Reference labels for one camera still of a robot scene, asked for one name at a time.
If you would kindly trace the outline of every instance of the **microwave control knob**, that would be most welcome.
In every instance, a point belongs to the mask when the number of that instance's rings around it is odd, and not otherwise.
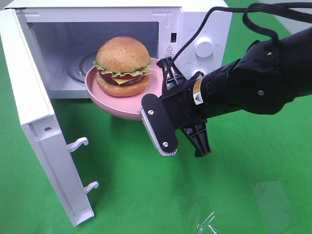
[[[195,42],[195,53],[205,58],[211,55],[214,51],[213,41],[209,37],[201,37]]]
[[[195,75],[196,72],[202,72],[204,74],[204,76],[207,74],[206,70],[199,68],[199,69],[192,71],[191,75],[192,76]]]

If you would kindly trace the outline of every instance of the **toy hamburger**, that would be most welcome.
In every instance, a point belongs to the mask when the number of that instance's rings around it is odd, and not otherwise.
[[[149,83],[152,59],[146,47],[131,37],[115,37],[97,52],[97,83],[114,97],[140,94]]]

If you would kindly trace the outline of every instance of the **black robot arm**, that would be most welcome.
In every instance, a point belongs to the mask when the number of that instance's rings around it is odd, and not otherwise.
[[[242,59],[203,76],[186,79],[171,65],[158,62],[164,73],[161,97],[142,99],[141,116],[159,152],[173,155],[175,131],[181,129],[195,146],[195,156],[210,152],[207,118],[237,110],[273,115],[296,97],[312,94],[312,28],[287,38],[255,41]]]

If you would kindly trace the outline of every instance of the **white microwave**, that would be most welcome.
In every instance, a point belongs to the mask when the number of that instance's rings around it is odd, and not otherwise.
[[[227,5],[223,0],[15,0],[0,11],[20,124],[74,226],[94,216],[87,193],[98,183],[83,186],[70,153],[88,140],[66,143],[50,99],[89,98],[84,77],[99,47],[115,36],[136,38],[155,59],[174,56],[214,6]],[[178,57],[175,64],[185,77],[221,66],[231,17],[212,13]]]

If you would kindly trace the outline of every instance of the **microwave door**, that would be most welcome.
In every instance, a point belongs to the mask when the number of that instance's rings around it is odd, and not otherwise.
[[[16,11],[0,11],[0,21],[0,36],[21,127],[75,226],[94,216],[86,194],[98,183],[83,187],[70,154],[81,144],[88,144],[88,140],[83,137],[66,144]]]

